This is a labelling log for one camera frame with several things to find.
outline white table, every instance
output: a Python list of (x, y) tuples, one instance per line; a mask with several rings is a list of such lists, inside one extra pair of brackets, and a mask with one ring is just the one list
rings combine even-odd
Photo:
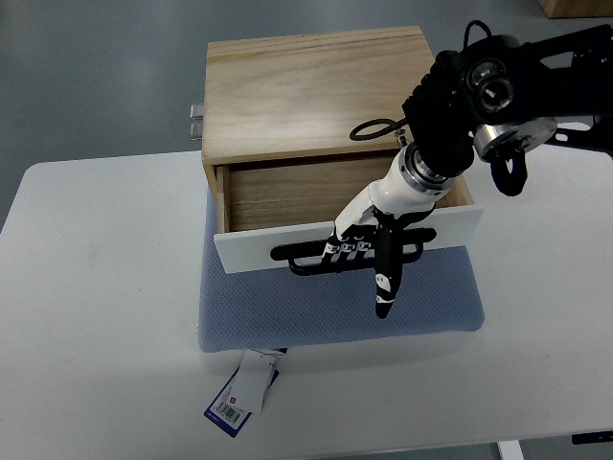
[(0, 457), (262, 459), (613, 427), (613, 162), (541, 148), (523, 195), (467, 180), (486, 323), (294, 348), (236, 439), (202, 416), (199, 152), (37, 165), (0, 234)]

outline tag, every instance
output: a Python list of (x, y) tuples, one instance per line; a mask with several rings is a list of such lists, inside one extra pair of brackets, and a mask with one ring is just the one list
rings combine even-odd
[(245, 350), (230, 388), (228, 403), (247, 412), (260, 414), (276, 364), (275, 356), (255, 350)]
[[(204, 411), (204, 416), (207, 419), (219, 426), (233, 438), (237, 437), (238, 432), (242, 429), (247, 420), (249, 420), (249, 417), (251, 417), (251, 412), (232, 407), (227, 403), (228, 396), (230, 395), (230, 388), (234, 383), (237, 372), (238, 369), (226, 384), (223, 385), (223, 388), (221, 388), (216, 398), (211, 402), (209, 407), (207, 407), (207, 410)], [(271, 385), (277, 379), (278, 375), (279, 371), (275, 369), (270, 382)]]

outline barcode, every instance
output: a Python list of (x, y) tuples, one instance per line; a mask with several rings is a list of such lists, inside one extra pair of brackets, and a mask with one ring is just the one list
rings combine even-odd
[(220, 402), (217, 405), (216, 411), (223, 415), (223, 417), (228, 421), (235, 424), (240, 417), (240, 412), (238, 412), (234, 407), (226, 404), (225, 402)]

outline wood grain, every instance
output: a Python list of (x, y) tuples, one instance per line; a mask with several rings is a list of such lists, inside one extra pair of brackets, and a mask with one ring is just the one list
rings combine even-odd
[(605, 17), (613, 16), (613, 0), (538, 0), (547, 16)]
[[(352, 160), (231, 169), (230, 231), (334, 220), (364, 187), (385, 176), (395, 154), (390, 150)], [(437, 207), (472, 204), (464, 180), (456, 184)]]
[(401, 104), (434, 59), (418, 27), (211, 43), (205, 165), (396, 147), (393, 134), (353, 142)]

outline black cable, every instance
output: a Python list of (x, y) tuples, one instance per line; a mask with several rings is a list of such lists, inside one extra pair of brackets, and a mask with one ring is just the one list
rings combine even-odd
[[(367, 127), (375, 127), (377, 125), (387, 125), (387, 127), (380, 129), (379, 131), (371, 132), (370, 134), (358, 134), (363, 129)], [(361, 125), (356, 126), (352, 132), (349, 134), (349, 138), (352, 141), (371, 141), (376, 139), (377, 137), (384, 136), (385, 134), (389, 134), (390, 132), (394, 132), (401, 127), (406, 125), (406, 118), (395, 122), (394, 120), (390, 120), (389, 118), (377, 118), (376, 120), (371, 120), (370, 122), (363, 123)]]
[(489, 29), (488, 25), (485, 22), (480, 21), (478, 19), (475, 19), (474, 21), (470, 21), (466, 25), (466, 30), (464, 31), (464, 48), (468, 46), (468, 38), (470, 37), (470, 29), (472, 29), (472, 26), (479, 26), (481, 30), (486, 33), (488, 38), (491, 37), (491, 30)]

